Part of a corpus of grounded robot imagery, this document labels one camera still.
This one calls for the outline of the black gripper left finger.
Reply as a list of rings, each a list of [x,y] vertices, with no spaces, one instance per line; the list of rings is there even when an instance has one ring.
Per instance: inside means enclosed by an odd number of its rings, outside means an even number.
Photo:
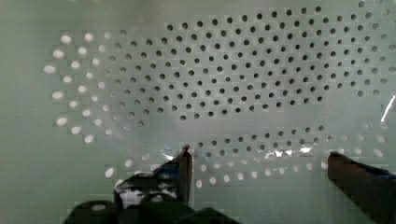
[[[149,195],[165,194],[188,203],[192,179],[192,155],[185,145],[179,154],[154,171],[139,173],[123,180],[113,190],[114,203],[120,209],[140,205]]]

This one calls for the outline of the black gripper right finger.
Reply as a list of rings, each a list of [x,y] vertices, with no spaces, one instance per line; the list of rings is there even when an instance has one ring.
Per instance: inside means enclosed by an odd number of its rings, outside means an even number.
[[[328,157],[328,178],[375,224],[395,224],[394,174],[332,152]]]

